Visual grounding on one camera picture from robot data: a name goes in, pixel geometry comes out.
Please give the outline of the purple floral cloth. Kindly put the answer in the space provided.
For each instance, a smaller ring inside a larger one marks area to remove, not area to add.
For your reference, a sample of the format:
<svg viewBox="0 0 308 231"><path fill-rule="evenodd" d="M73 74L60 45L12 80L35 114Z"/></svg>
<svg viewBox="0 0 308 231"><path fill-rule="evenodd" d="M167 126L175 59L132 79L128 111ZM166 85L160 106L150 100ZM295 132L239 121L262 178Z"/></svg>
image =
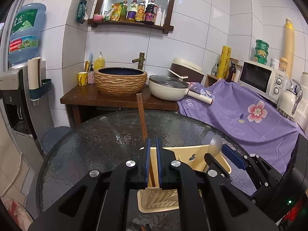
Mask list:
<svg viewBox="0 0 308 231"><path fill-rule="evenodd" d="M212 105L190 96L178 101L182 115L207 123L227 134L248 154L258 154L284 174L298 135L294 122L281 116L259 94L235 82L218 80L210 87L194 83L192 90L213 98Z"/></svg>

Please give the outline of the round glass table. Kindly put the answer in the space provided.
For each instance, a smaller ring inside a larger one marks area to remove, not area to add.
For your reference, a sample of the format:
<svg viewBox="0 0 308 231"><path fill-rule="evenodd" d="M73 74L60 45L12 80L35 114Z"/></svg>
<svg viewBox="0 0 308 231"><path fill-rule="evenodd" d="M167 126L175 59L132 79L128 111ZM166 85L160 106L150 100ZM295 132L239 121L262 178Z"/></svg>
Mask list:
<svg viewBox="0 0 308 231"><path fill-rule="evenodd" d="M219 135L224 144L246 155L234 137L213 124L159 110L147 110L145 119L149 137L159 137L164 147L199 146ZM143 145L136 110L98 116L71 129L52 146L40 169L35 192L37 211L47 210L91 170L111 171Z"/></svg>

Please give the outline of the cream pan with lid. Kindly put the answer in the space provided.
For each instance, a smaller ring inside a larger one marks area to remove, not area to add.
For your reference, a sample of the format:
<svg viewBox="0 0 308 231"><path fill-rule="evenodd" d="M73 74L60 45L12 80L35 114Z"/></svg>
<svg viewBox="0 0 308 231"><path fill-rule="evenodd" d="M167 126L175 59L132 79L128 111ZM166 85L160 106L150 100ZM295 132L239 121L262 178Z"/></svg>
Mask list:
<svg viewBox="0 0 308 231"><path fill-rule="evenodd" d="M166 101L180 101L185 96L190 96L209 105L213 103L212 98L190 90L187 82L168 76L151 75L148 87L153 96Z"/></svg>

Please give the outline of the woven basin sink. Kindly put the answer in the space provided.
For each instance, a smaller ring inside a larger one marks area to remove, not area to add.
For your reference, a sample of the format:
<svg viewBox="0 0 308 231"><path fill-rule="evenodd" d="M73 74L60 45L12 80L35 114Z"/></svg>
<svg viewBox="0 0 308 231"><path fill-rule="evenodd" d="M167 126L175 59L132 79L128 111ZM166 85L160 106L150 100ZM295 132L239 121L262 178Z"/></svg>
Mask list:
<svg viewBox="0 0 308 231"><path fill-rule="evenodd" d="M94 72L95 85L105 95L130 96L139 93L147 81L141 69L109 67Z"/></svg>

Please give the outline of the brown cream rice cooker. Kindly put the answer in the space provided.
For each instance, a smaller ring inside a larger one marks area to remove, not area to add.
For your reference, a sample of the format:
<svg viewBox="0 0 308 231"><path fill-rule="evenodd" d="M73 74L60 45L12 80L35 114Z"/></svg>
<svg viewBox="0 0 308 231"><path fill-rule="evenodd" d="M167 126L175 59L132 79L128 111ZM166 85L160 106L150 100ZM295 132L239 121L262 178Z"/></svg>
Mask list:
<svg viewBox="0 0 308 231"><path fill-rule="evenodd" d="M171 64L171 70L180 76L188 76L185 79L188 82L201 83L204 78L202 68L185 59L174 58Z"/></svg>

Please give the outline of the white kettle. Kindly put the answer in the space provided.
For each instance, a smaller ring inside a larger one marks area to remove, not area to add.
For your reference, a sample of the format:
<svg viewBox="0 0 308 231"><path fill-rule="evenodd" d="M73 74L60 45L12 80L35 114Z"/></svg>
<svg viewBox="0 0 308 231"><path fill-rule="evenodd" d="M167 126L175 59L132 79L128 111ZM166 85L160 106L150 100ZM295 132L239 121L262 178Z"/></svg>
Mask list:
<svg viewBox="0 0 308 231"><path fill-rule="evenodd" d="M297 111L297 107L299 102L301 101L303 96L303 91L295 79L291 81L291 87L286 89L278 99L277 103L277 111L284 118L293 120L295 113Z"/></svg>

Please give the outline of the white microwave oven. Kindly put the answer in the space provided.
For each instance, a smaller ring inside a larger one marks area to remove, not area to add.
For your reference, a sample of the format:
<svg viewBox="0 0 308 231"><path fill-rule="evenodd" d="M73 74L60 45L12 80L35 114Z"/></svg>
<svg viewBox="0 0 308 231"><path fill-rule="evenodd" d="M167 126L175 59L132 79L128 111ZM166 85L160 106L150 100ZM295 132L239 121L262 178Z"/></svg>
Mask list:
<svg viewBox="0 0 308 231"><path fill-rule="evenodd" d="M278 69L250 60L244 61L239 84L261 95L273 104L291 87L290 79Z"/></svg>

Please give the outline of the brass faucet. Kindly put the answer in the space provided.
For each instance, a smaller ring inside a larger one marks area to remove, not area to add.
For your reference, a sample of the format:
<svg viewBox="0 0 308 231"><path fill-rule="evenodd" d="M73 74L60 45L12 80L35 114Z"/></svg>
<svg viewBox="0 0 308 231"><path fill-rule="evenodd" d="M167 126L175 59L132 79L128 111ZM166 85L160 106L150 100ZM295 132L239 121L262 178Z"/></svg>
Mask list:
<svg viewBox="0 0 308 231"><path fill-rule="evenodd" d="M131 62L138 63L138 69L143 70L144 61L145 61L145 53L140 52L139 58L133 59Z"/></svg>

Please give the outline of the dark wooden counter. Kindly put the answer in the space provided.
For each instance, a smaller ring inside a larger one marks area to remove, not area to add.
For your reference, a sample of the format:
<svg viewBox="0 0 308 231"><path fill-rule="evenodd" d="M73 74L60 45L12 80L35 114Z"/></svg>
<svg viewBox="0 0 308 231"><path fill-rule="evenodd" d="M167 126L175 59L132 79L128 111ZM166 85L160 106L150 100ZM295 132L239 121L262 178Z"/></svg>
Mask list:
<svg viewBox="0 0 308 231"><path fill-rule="evenodd" d="M144 86L140 93L146 110L178 111L176 102L156 98L148 86ZM104 95L95 85L76 86L62 96L60 102L66 106L72 127L103 114L138 107L135 95L123 97Z"/></svg>

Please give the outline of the brown glass bottle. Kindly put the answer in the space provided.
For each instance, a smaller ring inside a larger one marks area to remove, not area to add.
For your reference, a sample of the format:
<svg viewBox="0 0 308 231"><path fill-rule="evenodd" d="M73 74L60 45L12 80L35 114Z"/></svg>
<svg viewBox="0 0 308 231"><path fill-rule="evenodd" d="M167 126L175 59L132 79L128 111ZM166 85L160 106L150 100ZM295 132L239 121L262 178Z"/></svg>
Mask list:
<svg viewBox="0 0 308 231"><path fill-rule="evenodd" d="M232 81L233 75L235 74L235 72L236 72L236 64L234 62L231 62L231 66L230 66L230 69L229 69L229 72L228 72L226 82Z"/></svg>

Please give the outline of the yellow mug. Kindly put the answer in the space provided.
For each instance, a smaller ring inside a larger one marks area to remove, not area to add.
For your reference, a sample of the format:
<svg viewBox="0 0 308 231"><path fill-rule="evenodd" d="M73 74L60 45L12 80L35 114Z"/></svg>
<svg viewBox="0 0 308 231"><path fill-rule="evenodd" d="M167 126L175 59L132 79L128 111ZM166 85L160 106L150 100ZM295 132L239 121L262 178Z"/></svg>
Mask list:
<svg viewBox="0 0 308 231"><path fill-rule="evenodd" d="M88 84L88 73L86 71L82 71L78 73L78 85L85 86Z"/></svg>

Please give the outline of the yellow soap bottle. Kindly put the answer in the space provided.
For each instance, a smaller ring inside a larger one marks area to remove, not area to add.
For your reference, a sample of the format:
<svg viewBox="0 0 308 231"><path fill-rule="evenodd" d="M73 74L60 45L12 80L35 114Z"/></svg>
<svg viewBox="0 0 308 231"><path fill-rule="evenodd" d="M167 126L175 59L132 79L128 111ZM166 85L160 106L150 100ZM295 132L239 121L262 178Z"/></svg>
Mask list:
<svg viewBox="0 0 308 231"><path fill-rule="evenodd" d="M99 70L105 67L105 59L103 58L102 52L100 52L99 57L94 62L94 70Z"/></svg>

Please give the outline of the yellow foil roll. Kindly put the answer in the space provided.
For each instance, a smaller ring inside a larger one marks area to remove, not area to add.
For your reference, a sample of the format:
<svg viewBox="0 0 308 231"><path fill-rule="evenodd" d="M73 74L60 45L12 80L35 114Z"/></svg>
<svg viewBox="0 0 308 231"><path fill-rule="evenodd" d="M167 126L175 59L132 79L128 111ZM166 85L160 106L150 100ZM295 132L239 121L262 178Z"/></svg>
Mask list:
<svg viewBox="0 0 308 231"><path fill-rule="evenodd" d="M226 79L229 68L230 55L231 55L231 48L224 45L222 47L220 62L217 69L216 77L218 79Z"/></svg>

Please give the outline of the green stacked bowls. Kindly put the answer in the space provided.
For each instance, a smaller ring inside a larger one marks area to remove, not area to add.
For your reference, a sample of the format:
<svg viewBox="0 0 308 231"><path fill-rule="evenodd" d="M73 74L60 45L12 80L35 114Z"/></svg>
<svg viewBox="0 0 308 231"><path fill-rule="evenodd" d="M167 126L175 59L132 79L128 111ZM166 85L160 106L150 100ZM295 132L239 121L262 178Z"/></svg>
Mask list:
<svg viewBox="0 0 308 231"><path fill-rule="evenodd" d="M254 53L254 61L260 64L267 64L269 44L263 40L257 39Z"/></svg>

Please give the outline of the water dispenser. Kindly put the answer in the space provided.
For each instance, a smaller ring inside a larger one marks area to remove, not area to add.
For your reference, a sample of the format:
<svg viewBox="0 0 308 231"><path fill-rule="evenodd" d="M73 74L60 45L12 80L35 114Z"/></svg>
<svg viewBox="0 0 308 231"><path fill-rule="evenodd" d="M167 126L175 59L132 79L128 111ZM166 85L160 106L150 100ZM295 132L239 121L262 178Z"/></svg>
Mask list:
<svg viewBox="0 0 308 231"><path fill-rule="evenodd" d="M54 128L48 95L30 100L27 64L19 64L1 73L1 96L18 147L34 149L45 157L42 143L45 135Z"/></svg>

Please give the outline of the dark soy sauce bottle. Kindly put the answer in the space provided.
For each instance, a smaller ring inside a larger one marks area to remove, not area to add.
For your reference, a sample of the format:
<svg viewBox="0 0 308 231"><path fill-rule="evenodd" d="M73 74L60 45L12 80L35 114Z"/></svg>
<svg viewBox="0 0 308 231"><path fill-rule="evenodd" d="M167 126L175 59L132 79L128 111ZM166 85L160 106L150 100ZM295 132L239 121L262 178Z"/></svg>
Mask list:
<svg viewBox="0 0 308 231"><path fill-rule="evenodd" d="M156 14L157 14L156 2L155 0L151 0L151 2L148 3L145 9L143 22L147 24L155 24Z"/></svg>

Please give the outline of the tall beige paper roll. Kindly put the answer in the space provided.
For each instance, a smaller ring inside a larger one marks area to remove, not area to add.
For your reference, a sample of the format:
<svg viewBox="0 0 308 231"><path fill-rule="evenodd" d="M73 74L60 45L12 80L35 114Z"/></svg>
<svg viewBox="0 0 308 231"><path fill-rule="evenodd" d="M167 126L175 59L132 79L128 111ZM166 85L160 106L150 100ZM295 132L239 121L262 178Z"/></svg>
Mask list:
<svg viewBox="0 0 308 231"><path fill-rule="evenodd" d="M287 59L286 74L291 78L295 52L295 33L293 22L290 18L285 19L285 59Z"/></svg>

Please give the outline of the wooden framed mirror shelf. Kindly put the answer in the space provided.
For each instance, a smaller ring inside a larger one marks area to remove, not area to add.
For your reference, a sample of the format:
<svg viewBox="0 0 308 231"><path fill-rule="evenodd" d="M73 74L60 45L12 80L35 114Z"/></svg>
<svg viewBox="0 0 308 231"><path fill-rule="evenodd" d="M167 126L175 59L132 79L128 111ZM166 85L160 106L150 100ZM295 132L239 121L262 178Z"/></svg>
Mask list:
<svg viewBox="0 0 308 231"><path fill-rule="evenodd" d="M171 18L175 0L155 0L157 14L155 24L143 22L144 12L151 0L96 0L88 25L96 27L103 24L136 26L161 30L164 34L172 32Z"/></svg>

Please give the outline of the green hanging packet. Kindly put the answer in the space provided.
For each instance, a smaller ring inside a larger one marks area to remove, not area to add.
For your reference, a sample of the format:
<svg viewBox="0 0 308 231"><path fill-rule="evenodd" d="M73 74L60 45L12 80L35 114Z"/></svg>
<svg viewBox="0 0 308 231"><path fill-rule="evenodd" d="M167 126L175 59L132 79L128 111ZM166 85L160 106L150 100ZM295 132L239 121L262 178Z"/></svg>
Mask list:
<svg viewBox="0 0 308 231"><path fill-rule="evenodd" d="M80 0L78 4L77 14L76 14L76 21L80 24L83 24L88 20L87 15L87 1Z"/></svg>

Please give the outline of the round cushioned stool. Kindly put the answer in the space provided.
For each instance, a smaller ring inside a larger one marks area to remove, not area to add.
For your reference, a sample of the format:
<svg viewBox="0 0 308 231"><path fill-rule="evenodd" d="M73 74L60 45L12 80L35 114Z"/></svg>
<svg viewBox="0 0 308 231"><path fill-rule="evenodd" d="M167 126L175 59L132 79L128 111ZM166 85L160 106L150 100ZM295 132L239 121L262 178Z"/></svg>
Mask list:
<svg viewBox="0 0 308 231"><path fill-rule="evenodd" d="M27 231L33 223L33 218L24 206L10 197L3 197L1 200L18 227L23 231Z"/></svg>

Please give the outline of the blue water jug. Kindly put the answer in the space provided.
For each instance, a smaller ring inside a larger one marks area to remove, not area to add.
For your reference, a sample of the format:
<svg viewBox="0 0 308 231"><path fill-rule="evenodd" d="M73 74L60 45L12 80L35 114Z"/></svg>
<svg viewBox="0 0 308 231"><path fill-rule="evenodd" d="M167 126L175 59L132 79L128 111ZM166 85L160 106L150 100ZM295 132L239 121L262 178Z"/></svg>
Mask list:
<svg viewBox="0 0 308 231"><path fill-rule="evenodd" d="M30 3L17 10L9 38L8 61L12 65L37 56L45 12L46 6L42 3Z"/></svg>

